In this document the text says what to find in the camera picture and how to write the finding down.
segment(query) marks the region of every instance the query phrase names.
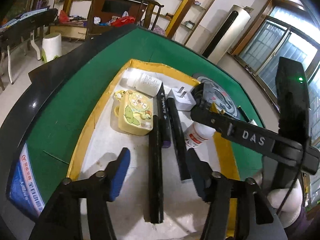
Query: green table felt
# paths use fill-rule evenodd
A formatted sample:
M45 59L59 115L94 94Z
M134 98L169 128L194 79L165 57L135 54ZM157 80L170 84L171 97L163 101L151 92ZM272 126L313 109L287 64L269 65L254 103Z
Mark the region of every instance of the green table felt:
M66 176L79 135L97 101L131 58L164 63L190 76L203 73L221 85L235 104L241 105L246 114L262 126L240 85L222 70L174 42L135 29L106 47L73 75L46 105L28 136L33 173L45 202ZM261 168L260 154L234 143L232 148L241 179Z

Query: person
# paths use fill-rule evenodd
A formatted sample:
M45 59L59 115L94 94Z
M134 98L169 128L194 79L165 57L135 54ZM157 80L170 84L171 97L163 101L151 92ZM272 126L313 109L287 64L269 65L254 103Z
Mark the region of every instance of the person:
M260 186L262 183L262 173L258 172L253 179ZM272 207L278 209L288 192L288 188L275 189L269 192L267 199ZM307 220L306 211L302 205L303 190L299 180L284 203L279 219L287 234L288 240L314 240L320 235L320 211L316 213L312 220Z

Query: black stick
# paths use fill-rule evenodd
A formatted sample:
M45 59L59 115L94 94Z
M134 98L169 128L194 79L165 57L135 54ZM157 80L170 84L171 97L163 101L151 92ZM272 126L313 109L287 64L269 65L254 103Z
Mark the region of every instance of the black stick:
M156 115L153 116L153 130L149 133L149 214L152 224L163 222L161 135Z
M181 122L178 114L178 110L173 98L167 99L167 106L169 110L170 124L172 129L172 139L174 145L174 151L178 162L178 168L180 172L180 179L191 179L187 164L186 164L186 143L181 127Z

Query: white stool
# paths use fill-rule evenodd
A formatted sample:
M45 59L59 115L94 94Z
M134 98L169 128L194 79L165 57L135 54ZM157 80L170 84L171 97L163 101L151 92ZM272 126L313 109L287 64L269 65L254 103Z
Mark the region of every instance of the white stool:
M61 34L50 33L42 40L41 59L45 63L62 56Z

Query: window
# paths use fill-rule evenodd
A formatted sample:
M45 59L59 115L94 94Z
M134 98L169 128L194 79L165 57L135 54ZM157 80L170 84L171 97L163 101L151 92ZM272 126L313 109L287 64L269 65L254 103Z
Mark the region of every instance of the window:
M275 103L279 57L302 63L309 84L312 142L320 146L320 30L304 11L277 1L247 40L238 56Z

